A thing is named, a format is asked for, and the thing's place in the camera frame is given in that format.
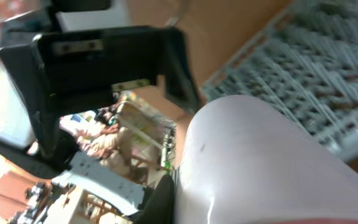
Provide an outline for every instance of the white cylinder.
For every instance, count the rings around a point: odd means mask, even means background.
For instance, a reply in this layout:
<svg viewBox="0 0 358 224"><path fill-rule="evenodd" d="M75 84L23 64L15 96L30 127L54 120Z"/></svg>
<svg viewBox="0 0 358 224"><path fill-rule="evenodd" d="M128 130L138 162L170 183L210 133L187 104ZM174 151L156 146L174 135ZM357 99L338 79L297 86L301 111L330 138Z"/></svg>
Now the white cylinder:
<svg viewBox="0 0 358 224"><path fill-rule="evenodd" d="M175 223L358 220L358 174L267 103L236 95L188 128Z"/></svg>

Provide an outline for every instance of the screw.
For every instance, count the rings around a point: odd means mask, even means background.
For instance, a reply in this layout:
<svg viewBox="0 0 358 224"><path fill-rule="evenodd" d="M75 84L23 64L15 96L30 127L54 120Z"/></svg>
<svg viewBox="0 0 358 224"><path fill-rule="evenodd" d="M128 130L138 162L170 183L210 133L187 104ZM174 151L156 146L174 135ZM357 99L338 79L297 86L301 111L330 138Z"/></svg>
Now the screw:
<svg viewBox="0 0 358 224"><path fill-rule="evenodd" d="M89 48L90 49L94 49L95 47L96 47L96 44L94 44L94 42L89 43Z"/></svg>
<svg viewBox="0 0 358 224"><path fill-rule="evenodd" d="M69 46L69 45L63 45L63 46L62 46L63 52L68 52L69 49L70 49L70 46Z"/></svg>

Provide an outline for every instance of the gray plastic crate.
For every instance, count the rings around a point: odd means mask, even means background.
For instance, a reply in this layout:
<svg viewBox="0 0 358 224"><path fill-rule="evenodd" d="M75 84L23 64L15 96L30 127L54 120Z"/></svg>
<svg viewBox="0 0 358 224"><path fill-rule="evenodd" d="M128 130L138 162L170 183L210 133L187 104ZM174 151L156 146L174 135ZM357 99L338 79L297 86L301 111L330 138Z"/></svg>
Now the gray plastic crate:
<svg viewBox="0 0 358 224"><path fill-rule="evenodd" d="M256 96L334 155L345 161L355 158L358 1L294 3L216 72L202 92L209 101Z"/></svg>

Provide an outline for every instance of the metal bracket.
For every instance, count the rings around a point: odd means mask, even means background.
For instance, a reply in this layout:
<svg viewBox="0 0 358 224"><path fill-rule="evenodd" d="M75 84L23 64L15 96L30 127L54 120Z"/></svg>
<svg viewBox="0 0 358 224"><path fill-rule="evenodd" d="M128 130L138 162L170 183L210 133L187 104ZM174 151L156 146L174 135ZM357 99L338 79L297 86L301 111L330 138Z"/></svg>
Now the metal bracket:
<svg viewBox="0 0 358 224"><path fill-rule="evenodd" d="M139 211L144 197L143 186L111 172L95 158L77 152L70 162L71 169L64 171L53 182L75 184L114 205L125 215Z"/></svg>

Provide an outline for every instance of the brown cardboard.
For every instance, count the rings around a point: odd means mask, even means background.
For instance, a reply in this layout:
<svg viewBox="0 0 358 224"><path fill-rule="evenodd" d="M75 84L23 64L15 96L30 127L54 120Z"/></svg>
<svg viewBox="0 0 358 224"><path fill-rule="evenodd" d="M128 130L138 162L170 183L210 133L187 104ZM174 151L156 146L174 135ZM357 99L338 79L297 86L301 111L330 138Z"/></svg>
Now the brown cardboard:
<svg viewBox="0 0 358 224"><path fill-rule="evenodd" d="M187 36L193 77L200 86L241 46L261 30L290 0L127 0L134 25L162 27L179 3L188 10L176 25ZM163 99L162 91L144 88L135 91L171 119L184 116L177 106Z"/></svg>

